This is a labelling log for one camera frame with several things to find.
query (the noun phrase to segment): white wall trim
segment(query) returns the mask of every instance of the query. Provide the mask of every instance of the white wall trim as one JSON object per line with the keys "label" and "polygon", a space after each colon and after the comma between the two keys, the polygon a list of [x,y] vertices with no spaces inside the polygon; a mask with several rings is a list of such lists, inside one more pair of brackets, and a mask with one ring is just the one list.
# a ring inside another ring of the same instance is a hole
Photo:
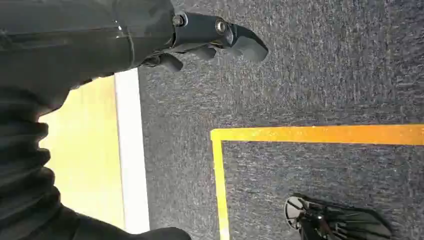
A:
{"label": "white wall trim", "polygon": [[115,74],[115,92],[125,230],[140,234],[150,222],[137,68]]}

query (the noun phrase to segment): floor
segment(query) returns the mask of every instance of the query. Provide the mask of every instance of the floor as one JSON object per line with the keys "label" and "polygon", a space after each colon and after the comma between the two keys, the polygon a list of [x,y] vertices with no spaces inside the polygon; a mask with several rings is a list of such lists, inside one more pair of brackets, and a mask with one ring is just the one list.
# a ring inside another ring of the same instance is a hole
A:
{"label": "floor", "polygon": [[[420,0],[178,0],[180,10],[252,28],[270,48],[250,63],[184,55],[183,71],[139,69],[150,227],[219,238],[210,130],[424,123]],[[225,142],[231,238],[299,239],[295,192],[382,214],[394,239],[424,236],[424,147]]]}

